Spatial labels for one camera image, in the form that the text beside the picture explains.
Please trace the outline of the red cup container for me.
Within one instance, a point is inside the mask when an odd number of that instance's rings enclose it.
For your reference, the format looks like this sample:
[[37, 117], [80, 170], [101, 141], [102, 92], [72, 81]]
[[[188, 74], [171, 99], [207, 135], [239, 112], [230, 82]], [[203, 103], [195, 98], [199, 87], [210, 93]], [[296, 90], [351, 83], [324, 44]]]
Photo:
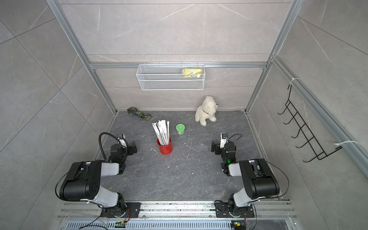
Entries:
[[173, 151], [173, 146], [172, 146], [172, 139], [169, 139], [169, 144], [166, 146], [162, 146], [159, 139], [157, 139], [157, 144], [159, 146], [159, 151], [162, 155], [169, 155], [172, 153]]

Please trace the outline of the bundle of white straws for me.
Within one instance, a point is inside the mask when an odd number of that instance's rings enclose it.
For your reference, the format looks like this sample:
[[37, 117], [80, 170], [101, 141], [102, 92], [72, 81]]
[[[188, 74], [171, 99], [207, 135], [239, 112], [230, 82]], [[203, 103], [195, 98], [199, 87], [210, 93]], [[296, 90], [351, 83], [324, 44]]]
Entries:
[[167, 146], [170, 144], [170, 121], [159, 120], [158, 122], [152, 123], [153, 129], [159, 140], [161, 146]]

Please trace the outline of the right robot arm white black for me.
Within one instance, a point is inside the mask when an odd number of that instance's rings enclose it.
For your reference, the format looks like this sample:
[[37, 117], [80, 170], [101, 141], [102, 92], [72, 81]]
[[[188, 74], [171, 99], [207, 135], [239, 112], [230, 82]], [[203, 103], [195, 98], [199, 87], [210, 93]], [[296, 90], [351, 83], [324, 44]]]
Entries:
[[243, 188], [230, 195], [227, 202], [214, 201], [217, 218], [246, 218], [255, 216], [253, 203], [264, 198], [279, 198], [287, 194], [290, 180], [287, 177], [287, 189], [280, 194], [279, 183], [270, 169], [271, 163], [264, 158], [236, 160], [236, 145], [232, 141], [219, 144], [211, 143], [211, 151], [221, 156], [221, 168], [229, 177], [241, 177]]

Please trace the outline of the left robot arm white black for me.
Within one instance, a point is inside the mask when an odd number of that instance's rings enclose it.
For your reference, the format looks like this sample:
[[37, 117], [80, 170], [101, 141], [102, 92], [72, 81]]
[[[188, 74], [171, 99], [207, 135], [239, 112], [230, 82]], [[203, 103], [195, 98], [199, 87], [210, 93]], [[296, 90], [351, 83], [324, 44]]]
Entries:
[[110, 163], [103, 160], [73, 163], [57, 195], [63, 201], [96, 204], [102, 209], [102, 217], [137, 218], [141, 203], [126, 203], [121, 193], [101, 186], [102, 177], [124, 172], [127, 156], [137, 153], [136, 144], [115, 144], [111, 146], [110, 153]]

